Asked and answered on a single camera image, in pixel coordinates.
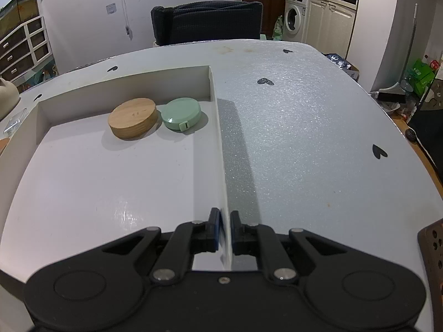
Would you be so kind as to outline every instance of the mint green round object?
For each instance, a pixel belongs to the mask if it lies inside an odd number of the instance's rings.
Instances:
[[[202,116],[199,102],[190,97],[176,98],[168,102],[161,112],[165,126],[176,131],[186,131]]]

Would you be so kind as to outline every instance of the dark gray chair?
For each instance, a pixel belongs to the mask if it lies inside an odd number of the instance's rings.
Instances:
[[[159,46],[207,40],[260,39],[261,2],[202,1],[151,11]]]

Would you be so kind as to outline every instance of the wooden floor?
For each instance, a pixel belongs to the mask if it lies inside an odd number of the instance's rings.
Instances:
[[[391,118],[394,121],[394,123],[397,125],[397,127],[400,129],[400,131],[403,134],[405,134],[406,129],[408,129],[408,125],[406,124],[406,122],[404,122],[403,119],[397,114],[393,114],[391,116]],[[426,154],[422,151],[422,149],[420,148],[420,146],[416,142],[415,143],[409,142],[409,145],[411,145],[411,147],[413,148],[413,150],[415,151],[417,156],[422,161],[424,167],[426,167],[429,175],[431,176],[431,179],[433,180],[434,184],[437,187],[438,192],[440,193],[440,196],[443,198],[443,184],[440,181],[440,179],[438,178],[431,162],[426,157]]]

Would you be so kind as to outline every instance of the white tray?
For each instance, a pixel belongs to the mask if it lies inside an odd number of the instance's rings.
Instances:
[[[110,110],[128,99],[167,103],[185,96],[198,99],[203,112],[185,133],[167,129],[160,117],[130,141],[108,126]],[[34,147],[26,146],[30,140]],[[20,149],[35,149],[27,153],[29,163],[16,160]],[[26,281],[47,264],[144,227],[169,232],[182,222],[207,219],[212,207],[226,212],[221,154],[207,66],[127,76],[42,101],[0,159],[0,174],[17,173],[5,161],[27,165],[13,191],[0,268]],[[220,250],[198,255],[194,268],[224,269],[224,263],[229,258]]]

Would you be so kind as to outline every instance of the beige kettle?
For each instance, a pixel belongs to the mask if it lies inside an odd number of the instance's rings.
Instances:
[[[9,81],[0,77],[0,120],[2,120],[19,101],[17,87]]]

